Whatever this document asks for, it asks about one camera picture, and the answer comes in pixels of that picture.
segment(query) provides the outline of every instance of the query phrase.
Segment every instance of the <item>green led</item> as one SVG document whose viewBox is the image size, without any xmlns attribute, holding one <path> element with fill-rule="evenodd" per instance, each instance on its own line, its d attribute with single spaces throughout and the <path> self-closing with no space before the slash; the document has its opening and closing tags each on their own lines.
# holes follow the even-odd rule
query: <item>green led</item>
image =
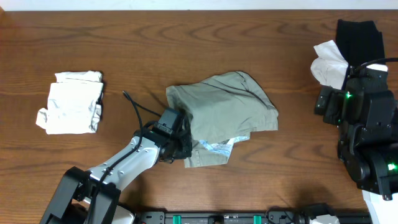
<svg viewBox="0 0 398 224">
<path fill-rule="evenodd" d="M 388 164 L 388 170 L 396 169 L 397 166 L 395 164 Z"/>
<path fill-rule="evenodd" d="M 352 95 L 349 92 L 347 92 L 346 97 L 348 99 L 348 98 L 352 97 Z"/>
</svg>

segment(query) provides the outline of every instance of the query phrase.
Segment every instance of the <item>wooden table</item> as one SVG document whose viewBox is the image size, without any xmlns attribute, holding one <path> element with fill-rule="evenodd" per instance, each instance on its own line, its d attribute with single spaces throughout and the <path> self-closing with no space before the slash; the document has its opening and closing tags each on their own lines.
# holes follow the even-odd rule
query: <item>wooden table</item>
<svg viewBox="0 0 398 224">
<path fill-rule="evenodd" d="M 396 11 L 5 12 L 0 18 L 0 223 L 37 223 L 63 173 L 121 150 L 138 128 L 127 90 L 158 112 L 165 88 L 241 70 L 279 110 L 279 130 L 254 133 L 227 165 L 157 164 L 122 201 L 169 211 L 265 210 L 327 202 L 365 209 L 336 156 L 337 129 L 313 114 L 320 89 L 313 46 L 337 19 L 375 20 L 386 56 L 398 55 Z M 96 134 L 46 135 L 35 124 L 54 73 L 99 70 L 105 83 Z M 398 66 L 389 86 L 398 90 Z M 142 112 L 144 121 L 155 119 Z"/>
</svg>

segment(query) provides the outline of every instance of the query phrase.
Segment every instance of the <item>black cloth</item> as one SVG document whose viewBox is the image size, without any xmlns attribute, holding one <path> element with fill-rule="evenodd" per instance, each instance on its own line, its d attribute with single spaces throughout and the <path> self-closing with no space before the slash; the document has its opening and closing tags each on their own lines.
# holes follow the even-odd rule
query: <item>black cloth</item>
<svg viewBox="0 0 398 224">
<path fill-rule="evenodd" d="M 341 87 L 342 90 L 346 88 L 350 66 L 356 67 L 365 62 L 385 57 L 382 34 L 376 29 L 373 21 L 349 22 L 339 19 L 336 45 L 349 65 Z"/>
</svg>

